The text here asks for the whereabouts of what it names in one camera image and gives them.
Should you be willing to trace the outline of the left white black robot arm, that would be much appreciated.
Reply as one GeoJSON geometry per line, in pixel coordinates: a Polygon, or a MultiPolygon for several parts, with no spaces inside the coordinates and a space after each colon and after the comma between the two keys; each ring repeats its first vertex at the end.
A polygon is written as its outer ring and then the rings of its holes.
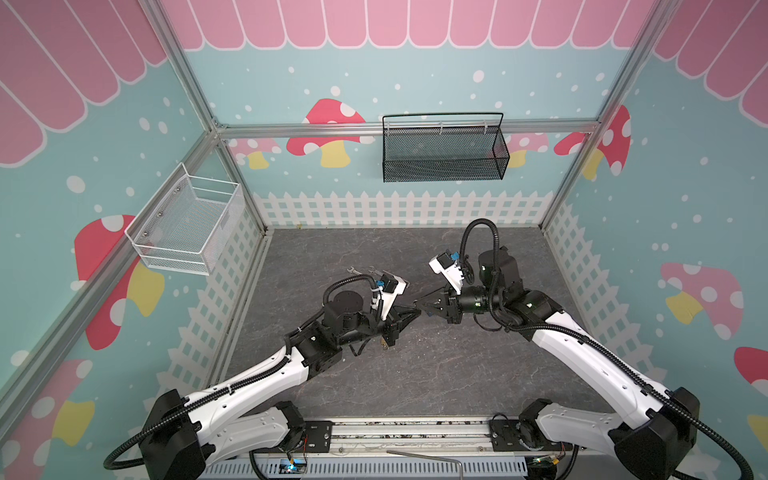
{"type": "Polygon", "coordinates": [[[345,347],[366,346],[375,338],[394,345],[421,314],[397,304],[407,286],[388,272],[331,284],[320,308],[261,363],[186,396],[177,390],[162,394],[142,429],[106,456],[104,469],[143,467],[151,479],[197,479],[207,467],[245,452],[291,451],[306,428],[297,408],[280,402],[261,414],[252,409],[327,371],[341,361],[345,347]]]}

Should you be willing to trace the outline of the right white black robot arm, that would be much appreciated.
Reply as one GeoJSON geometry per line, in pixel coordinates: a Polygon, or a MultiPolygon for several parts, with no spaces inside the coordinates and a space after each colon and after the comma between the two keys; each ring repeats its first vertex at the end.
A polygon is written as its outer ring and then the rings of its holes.
{"type": "Polygon", "coordinates": [[[753,478],[746,458],[700,420],[695,395],[640,373],[551,297],[525,288],[517,261],[501,245],[491,220],[472,221],[458,251],[436,255],[429,266],[446,284],[418,300],[422,310],[451,324],[468,314],[490,315],[496,330],[517,333],[549,352],[612,408],[592,412],[537,399],[518,417],[518,435],[527,448],[568,443],[613,456],[637,479],[684,479],[679,466],[704,435],[735,462],[740,478],[753,478]]]}

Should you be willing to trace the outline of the grey metal hex key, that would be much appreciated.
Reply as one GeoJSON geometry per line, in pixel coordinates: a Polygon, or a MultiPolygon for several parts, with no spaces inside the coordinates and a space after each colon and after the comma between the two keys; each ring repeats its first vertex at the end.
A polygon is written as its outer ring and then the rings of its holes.
{"type": "Polygon", "coordinates": [[[421,453],[415,453],[415,452],[407,452],[407,451],[400,451],[400,450],[392,450],[388,449],[386,451],[389,455],[395,455],[395,456],[401,456],[401,457],[407,457],[407,458],[414,458],[414,459],[421,459],[421,460],[427,460],[427,461],[435,461],[435,462],[442,462],[446,464],[454,465],[458,472],[458,478],[460,480],[464,479],[464,466],[461,461],[453,458],[448,458],[444,456],[435,456],[435,455],[426,455],[421,453]]]}

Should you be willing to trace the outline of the left green circuit board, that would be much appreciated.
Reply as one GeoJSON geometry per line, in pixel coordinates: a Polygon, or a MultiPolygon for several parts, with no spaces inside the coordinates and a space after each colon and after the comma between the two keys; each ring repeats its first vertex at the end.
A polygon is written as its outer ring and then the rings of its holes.
{"type": "Polygon", "coordinates": [[[307,462],[305,460],[282,459],[279,463],[278,472],[280,475],[303,475],[307,471],[307,462]]]}

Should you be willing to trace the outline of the green circuit board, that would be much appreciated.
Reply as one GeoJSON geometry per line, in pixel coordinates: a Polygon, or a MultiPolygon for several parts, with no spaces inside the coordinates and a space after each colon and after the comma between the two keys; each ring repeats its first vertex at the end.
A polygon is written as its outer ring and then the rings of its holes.
{"type": "Polygon", "coordinates": [[[280,475],[303,475],[307,471],[307,462],[305,460],[282,459],[279,463],[278,472],[280,475]]]}
{"type": "Polygon", "coordinates": [[[560,463],[561,458],[557,455],[547,455],[534,457],[529,461],[529,465],[534,468],[555,468],[560,463]]]}

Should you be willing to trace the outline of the right green circuit board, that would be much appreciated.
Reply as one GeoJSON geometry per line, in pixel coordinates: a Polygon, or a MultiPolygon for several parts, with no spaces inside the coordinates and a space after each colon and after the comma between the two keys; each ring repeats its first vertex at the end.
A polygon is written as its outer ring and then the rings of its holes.
{"type": "Polygon", "coordinates": [[[534,457],[529,461],[529,465],[534,468],[555,468],[560,463],[561,458],[557,455],[547,455],[534,457]]]}

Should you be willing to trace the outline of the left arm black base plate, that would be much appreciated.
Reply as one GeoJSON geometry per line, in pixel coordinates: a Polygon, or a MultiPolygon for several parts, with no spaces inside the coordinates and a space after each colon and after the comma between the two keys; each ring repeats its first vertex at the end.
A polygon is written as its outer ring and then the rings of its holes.
{"type": "Polygon", "coordinates": [[[329,453],[334,423],[308,421],[292,426],[279,444],[284,452],[329,453]]]}

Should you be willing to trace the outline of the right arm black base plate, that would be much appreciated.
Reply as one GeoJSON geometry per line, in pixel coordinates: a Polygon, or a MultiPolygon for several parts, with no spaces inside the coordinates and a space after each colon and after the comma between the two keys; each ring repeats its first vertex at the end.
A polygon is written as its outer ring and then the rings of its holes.
{"type": "Polygon", "coordinates": [[[572,450],[570,444],[547,440],[533,422],[499,417],[489,420],[488,427],[494,452],[572,450]]]}

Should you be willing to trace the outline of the black mesh wall basket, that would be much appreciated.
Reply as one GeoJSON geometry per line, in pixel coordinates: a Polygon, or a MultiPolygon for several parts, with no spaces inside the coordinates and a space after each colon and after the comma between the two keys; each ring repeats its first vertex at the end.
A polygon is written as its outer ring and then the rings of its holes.
{"type": "Polygon", "coordinates": [[[502,113],[493,112],[384,115],[383,180],[501,180],[510,160],[503,120],[502,113]]]}

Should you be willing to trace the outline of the white mesh wall basket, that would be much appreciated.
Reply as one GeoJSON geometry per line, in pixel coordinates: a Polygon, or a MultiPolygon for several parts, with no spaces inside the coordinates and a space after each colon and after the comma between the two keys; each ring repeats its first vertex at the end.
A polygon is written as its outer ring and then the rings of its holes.
{"type": "Polygon", "coordinates": [[[149,269],[208,276],[244,211],[240,184],[192,175],[180,163],[125,235],[149,269]]]}

